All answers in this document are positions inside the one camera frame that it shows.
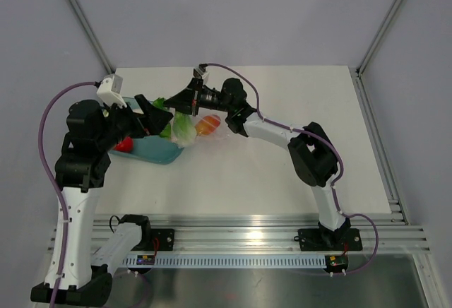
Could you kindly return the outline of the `green lettuce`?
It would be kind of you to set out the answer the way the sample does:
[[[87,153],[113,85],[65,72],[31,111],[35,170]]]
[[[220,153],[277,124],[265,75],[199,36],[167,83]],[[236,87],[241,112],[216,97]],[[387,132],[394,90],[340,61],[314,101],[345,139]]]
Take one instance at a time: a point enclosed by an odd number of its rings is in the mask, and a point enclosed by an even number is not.
[[[165,99],[159,97],[152,101],[153,106],[172,113],[173,118],[160,133],[160,137],[175,143],[179,148],[185,148],[195,143],[197,132],[191,116],[164,106]]]

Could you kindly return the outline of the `red orange mango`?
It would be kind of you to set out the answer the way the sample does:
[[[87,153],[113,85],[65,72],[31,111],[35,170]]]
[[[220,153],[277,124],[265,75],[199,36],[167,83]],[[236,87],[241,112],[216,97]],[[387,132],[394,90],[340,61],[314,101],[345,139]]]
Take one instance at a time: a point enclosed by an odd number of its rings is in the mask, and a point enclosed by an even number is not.
[[[196,133],[199,136],[209,136],[213,134],[221,125],[221,119],[218,115],[206,115],[202,117],[195,125]]]

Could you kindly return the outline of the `clear pink zip top bag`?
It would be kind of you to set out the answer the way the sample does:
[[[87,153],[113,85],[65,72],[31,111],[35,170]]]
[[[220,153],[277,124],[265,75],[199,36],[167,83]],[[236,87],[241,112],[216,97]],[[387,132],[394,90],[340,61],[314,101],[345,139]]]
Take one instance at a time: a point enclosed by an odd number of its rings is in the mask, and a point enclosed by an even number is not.
[[[230,136],[224,117],[214,111],[202,109],[196,116],[168,109],[173,114],[160,138],[187,148],[197,143],[224,140]]]

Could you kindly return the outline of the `red tomato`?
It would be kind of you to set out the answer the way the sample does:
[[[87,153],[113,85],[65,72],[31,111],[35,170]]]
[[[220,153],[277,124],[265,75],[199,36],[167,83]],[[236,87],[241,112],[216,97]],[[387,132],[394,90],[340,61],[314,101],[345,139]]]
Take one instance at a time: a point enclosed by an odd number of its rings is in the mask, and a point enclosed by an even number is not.
[[[131,153],[133,150],[133,139],[126,137],[123,141],[115,145],[114,150],[121,153]]]

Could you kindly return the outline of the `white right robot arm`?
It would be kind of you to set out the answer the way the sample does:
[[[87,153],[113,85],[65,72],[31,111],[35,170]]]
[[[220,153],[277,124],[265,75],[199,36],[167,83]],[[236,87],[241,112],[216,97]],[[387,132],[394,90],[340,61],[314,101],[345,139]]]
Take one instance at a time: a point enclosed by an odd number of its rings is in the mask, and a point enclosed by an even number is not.
[[[225,112],[225,121],[233,133],[287,150],[297,176],[313,191],[321,243],[336,249],[345,241],[350,219],[339,209],[334,189],[343,163],[319,124],[312,122],[303,129],[292,129],[265,118],[247,102],[247,93],[237,78],[228,78],[221,90],[205,86],[201,78],[192,78],[183,91],[165,100],[164,105],[190,115],[197,115],[200,108]]]

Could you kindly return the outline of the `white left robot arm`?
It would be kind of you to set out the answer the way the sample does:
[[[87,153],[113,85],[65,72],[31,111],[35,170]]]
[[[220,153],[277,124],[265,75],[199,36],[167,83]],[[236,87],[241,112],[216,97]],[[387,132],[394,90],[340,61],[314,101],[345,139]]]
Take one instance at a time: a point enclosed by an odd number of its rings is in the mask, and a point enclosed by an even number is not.
[[[109,151],[125,138],[157,136],[172,114],[154,107],[143,95],[135,97],[141,112],[129,105],[101,105],[82,100],[69,108],[68,132],[50,179],[59,199],[52,262],[42,283],[32,288],[33,302],[102,307],[112,279],[134,248],[158,248],[150,221],[126,214],[109,240],[91,252],[91,236],[99,190],[110,166]]]

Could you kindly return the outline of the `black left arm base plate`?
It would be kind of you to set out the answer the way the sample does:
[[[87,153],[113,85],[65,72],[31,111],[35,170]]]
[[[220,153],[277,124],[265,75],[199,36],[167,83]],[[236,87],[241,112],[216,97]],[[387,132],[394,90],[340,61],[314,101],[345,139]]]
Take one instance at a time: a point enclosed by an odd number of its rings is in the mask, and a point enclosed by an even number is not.
[[[133,251],[172,251],[174,249],[175,230],[169,228],[152,228],[150,233],[133,248]]]

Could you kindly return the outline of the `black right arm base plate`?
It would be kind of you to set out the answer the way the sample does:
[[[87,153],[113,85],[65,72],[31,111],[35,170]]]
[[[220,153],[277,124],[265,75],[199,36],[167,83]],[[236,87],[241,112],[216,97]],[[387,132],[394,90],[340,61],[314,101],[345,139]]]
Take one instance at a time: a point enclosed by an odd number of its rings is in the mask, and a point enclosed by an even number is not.
[[[319,228],[299,229],[293,240],[301,251],[362,251],[360,231],[350,228],[338,236],[322,232]]]

